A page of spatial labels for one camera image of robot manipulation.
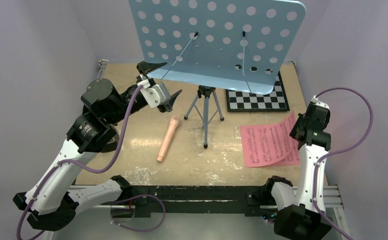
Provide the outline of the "light blue music stand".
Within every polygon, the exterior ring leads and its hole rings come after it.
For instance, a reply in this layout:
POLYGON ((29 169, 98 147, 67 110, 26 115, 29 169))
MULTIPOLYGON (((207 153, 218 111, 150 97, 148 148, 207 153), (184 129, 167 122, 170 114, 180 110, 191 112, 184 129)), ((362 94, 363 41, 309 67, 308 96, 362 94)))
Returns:
POLYGON ((131 0, 149 76, 267 95, 305 18, 296 0, 131 0))

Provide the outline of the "pink sheet music front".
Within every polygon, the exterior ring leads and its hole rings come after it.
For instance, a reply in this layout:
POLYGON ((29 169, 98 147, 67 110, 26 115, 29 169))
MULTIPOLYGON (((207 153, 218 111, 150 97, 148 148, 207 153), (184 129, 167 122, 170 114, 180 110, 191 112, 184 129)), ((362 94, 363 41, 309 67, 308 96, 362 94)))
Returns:
POLYGON ((293 112, 279 123, 240 127, 244 165, 247 168, 272 166, 286 158, 297 141, 290 132, 297 120, 293 112))

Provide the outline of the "pink sheet music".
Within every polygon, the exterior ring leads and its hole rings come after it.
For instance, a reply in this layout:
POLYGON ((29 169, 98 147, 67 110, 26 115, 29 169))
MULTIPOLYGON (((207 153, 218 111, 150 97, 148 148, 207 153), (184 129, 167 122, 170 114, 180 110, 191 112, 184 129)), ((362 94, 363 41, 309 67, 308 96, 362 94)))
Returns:
POLYGON ((294 149, 286 158, 272 164, 272 166, 296 166, 300 164, 301 160, 299 157, 299 151, 294 149))
POLYGON ((297 141, 290 132, 297 120, 293 112, 279 123, 240 127, 244 165, 247 168, 272 166, 286 158, 297 141))

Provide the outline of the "black metronome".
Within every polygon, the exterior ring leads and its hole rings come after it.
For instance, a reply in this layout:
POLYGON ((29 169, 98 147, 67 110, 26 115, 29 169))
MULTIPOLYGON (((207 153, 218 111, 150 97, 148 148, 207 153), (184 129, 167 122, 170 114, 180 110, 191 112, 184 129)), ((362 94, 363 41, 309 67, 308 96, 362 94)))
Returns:
POLYGON ((117 149, 118 143, 119 143, 119 134, 115 134, 113 138, 111 138, 107 144, 102 148, 100 151, 101 153, 110 153, 114 152, 117 149))

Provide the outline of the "pink sheet music back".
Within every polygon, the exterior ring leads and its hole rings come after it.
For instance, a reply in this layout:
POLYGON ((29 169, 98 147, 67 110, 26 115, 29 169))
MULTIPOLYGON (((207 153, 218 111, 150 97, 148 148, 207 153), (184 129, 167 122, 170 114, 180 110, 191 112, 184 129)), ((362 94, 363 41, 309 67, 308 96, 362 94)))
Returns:
POLYGON ((272 166, 296 166, 300 164, 301 160, 299 157, 299 151, 294 149, 286 158, 272 164, 272 166))

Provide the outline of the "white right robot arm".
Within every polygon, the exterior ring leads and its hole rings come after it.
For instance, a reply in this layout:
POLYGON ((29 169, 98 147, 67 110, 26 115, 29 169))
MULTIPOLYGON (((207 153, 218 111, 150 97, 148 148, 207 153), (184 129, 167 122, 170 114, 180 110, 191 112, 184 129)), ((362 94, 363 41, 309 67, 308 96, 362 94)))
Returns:
POLYGON ((277 212, 268 217, 274 233, 289 240, 321 240, 331 230, 323 218, 325 158, 331 149, 331 135, 325 132, 331 112, 320 100, 311 100, 306 112, 298 115, 290 137, 297 145, 300 179, 297 189, 284 177, 272 176, 262 196, 277 212))

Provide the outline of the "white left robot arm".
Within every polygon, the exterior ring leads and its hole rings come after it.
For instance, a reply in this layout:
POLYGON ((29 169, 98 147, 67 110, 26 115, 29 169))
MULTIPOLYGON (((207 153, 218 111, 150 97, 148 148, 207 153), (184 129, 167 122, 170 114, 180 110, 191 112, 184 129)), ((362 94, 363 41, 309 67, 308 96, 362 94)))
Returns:
POLYGON ((178 93, 170 94, 163 83, 150 77, 151 72, 163 66, 163 63, 139 62, 135 84, 123 93, 106 78, 89 83, 81 96, 82 114, 68 130, 55 160, 31 190, 13 197, 15 205, 23 211, 22 221, 27 221, 35 230, 55 232, 87 209, 130 201, 132 186, 120 175, 81 190, 72 191, 70 186, 82 170, 95 172, 88 163, 99 153, 114 154, 100 172, 111 168, 123 145, 130 115, 146 106, 162 113, 172 111, 178 93), (116 129, 117 123, 122 123, 121 131, 116 129))

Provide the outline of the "black white chessboard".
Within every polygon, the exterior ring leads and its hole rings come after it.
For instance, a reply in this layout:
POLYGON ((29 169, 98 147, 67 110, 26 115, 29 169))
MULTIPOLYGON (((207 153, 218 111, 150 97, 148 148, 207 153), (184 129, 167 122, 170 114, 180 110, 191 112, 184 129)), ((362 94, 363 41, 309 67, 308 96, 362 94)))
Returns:
POLYGON ((262 95, 226 89, 225 95, 227 111, 230 113, 290 111, 280 72, 277 74, 273 90, 269 94, 262 95))

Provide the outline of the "pink recorder flute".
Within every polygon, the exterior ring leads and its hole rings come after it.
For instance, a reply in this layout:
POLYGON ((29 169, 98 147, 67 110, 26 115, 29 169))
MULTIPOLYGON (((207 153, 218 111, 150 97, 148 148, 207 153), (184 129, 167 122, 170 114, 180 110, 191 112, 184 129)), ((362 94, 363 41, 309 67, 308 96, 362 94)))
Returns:
POLYGON ((175 133, 177 127, 179 126, 179 123, 180 123, 179 116, 174 115, 171 117, 167 131, 165 133, 165 136, 163 138, 163 141, 161 143, 160 149, 159 149, 157 157, 156 157, 156 160, 158 162, 162 162, 164 160, 166 153, 167 153, 167 150, 169 148, 169 145, 173 139, 174 133, 175 133))

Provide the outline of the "aluminium frame rail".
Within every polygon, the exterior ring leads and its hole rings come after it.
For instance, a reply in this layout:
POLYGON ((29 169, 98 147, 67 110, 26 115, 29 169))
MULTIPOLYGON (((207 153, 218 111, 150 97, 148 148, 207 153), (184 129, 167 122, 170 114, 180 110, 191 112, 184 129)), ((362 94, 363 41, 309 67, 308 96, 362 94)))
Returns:
MULTIPOLYGON (((67 132, 60 153, 34 187, 34 192, 26 194, 25 211, 30 212, 27 221, 32 228, 58 231, 87 209, 139 198, 120 175, 81 192, 69 191, 81 170, 95 172, 87 163, 114 137, 118 140, 113 150, 119 152, 125 132, 117 132, 116 123, 122 122, 126 126, 129 116, 147 105, 157 107, 161 112, 172 110, 178 94, 169 94, 164 85, 157 84, 149 76, 161 65, 142 61, 136 67, 139 72, 136 84, 124 93, 118 93, 108 79, 99 78, 88 85, 81 96, 84 112, 67 132)), ((329 107, 314 96, 290 132, 298 143, 302 167, 297 190, 293 191, 293 185, 287 179, 273 176, 253 194, 260 200, 274 199, 278 208, 274 232, 279 236, 290 240, 320 240, 330 229, 340 230, 326 215, 322 198, 325 162, 332 155, 331 136, 325 132, 329 120, 329 107)))

